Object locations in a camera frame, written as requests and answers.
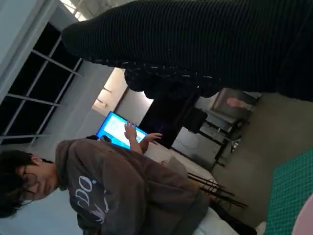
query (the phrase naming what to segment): black hair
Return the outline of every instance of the black hair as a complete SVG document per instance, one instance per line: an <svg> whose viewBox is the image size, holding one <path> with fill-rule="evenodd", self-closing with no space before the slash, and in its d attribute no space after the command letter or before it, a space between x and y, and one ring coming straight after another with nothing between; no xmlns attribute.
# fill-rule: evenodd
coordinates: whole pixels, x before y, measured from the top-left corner
<svg viewBox="0 0 313 235"><path fill-rule="evenodd" d="M96 141L96 140L98 140L98 139L99 139L99 137L97 137L96 135L93 135L93 136L87 136L87 137L86 137L86 139Z"/></svg>
<svg viewBox="0 0 313 235"><path fill-rule="evenodd" d="M16 173L16 169L23 165L33 165L31 157L31 153L19 150L0 153L0 218L14 215L22 207L18 191L24 181Z"/></svg>

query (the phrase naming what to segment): brown hoodie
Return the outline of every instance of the brown hoodie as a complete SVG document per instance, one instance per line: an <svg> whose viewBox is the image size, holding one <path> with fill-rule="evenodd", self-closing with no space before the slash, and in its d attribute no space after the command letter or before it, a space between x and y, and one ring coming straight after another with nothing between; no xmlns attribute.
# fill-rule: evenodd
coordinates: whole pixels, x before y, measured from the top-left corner
<svg viewBox="0 0 313 235"><path fill-rule="evenodd" d="M92 140L56 150L60 189L84 231L101 235L191 235L209 199L189 181L128 149Z"/></svg>

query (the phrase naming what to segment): grid pattern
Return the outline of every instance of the grid pattern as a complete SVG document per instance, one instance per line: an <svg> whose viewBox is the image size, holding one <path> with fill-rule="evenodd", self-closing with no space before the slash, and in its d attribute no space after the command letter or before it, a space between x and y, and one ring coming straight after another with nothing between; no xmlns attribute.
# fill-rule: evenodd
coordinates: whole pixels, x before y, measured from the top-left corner
<svg viewBox="0 0 313 235"><path fill-rule="evenodd" d="M290 235L313 193L313 149L275 169L266 235Z"/></svg>
<svg viewBox="0 0 313 235"><path fill-rule="evenodd" d="M78 11L72 12L84 20ZM30 143L44 130L78 73L82 59L67 52L61 33L47 24L0 105L0 144Z"/></svg>

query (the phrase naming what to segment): floor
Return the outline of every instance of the floor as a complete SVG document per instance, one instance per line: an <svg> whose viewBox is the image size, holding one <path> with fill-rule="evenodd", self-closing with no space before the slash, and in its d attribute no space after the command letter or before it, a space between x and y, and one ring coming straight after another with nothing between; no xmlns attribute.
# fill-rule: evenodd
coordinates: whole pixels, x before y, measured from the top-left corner
<svg viewBox="0 0 313 235"><path fill-rule="evenodd" d="M230 213L250 226L266 220L273 169L313 147L313 103L278 94L263 95L226 167L216 166L217 181L248 204Z"/></svg>

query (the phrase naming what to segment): window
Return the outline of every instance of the window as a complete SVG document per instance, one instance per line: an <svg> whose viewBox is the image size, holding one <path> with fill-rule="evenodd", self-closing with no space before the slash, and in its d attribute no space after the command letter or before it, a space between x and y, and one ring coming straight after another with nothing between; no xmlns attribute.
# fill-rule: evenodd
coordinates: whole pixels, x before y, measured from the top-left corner
<svg viewBox="0 0 313 235"><path fill-rule="evenodd" d="M30 143L45 127L82 64L67 52L61 33L47 24L0 105L1 144Z"/></svg>
<svg viewBox="0 0 313 235"><path fill-rule="evenodd" d="M63 5L72 13L75 15L75 17L79 20L79 21L85 21L86 18L83 16L83 14L81 12L79 12L75 5L70 1L70 0L60 0Z"/></svg>

